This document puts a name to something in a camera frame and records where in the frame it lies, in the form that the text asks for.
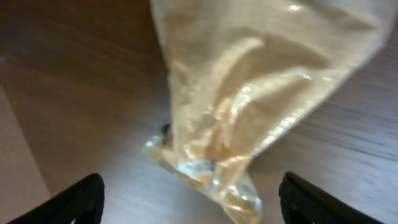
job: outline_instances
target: wrinkled plastic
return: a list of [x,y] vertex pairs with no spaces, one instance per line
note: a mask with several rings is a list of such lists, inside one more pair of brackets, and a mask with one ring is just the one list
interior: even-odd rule
[[144,151],[235,223],[258,223],[246,167],[384,45],[396,9],[396,0],[152,0],[173,137]]

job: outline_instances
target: wood grain surface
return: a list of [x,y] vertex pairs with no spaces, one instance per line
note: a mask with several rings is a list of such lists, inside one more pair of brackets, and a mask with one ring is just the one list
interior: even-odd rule
[[[55,194],[91,172],[103,223],[232,223],[141,153],[169,121],[166,69],[147,1],[7,1],[4,89]],[[283,223],[291,170],[386,223],[398,220],[398,31],[369,65],[249,171],[261,223]]]

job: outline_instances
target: wooden table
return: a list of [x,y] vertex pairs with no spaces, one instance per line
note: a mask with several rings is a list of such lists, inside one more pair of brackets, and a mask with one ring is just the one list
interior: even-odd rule
[[[147,1],[14,0],[6,19],[4,89],[52,194],[99,172],[103,223],[232,223],[141,153],[170,119]],[[253,162],[262,223],[283,223],[277,188],[288,170],[397,222],[397,83],[395,31],[379,56]]]

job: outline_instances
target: small dark object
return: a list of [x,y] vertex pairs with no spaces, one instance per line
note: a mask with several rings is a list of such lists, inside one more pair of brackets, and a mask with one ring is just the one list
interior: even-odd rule
[[162,134],[163,138],[166,140],[170,140],[172,138],[172,130],[171,124],[165,124],[162,126]]
[[279,197],[286,224],[380,224],[292,172],[285,173]]
[[104,182],[91,174],[9,224],[100,224]]

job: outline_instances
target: clear plastic bag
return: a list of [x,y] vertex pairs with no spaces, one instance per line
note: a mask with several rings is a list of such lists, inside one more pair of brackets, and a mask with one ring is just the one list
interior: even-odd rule
[[146,154],[238,224],[262,205],[246,167],[385,43],[396,0],[152,0],[172,139]]

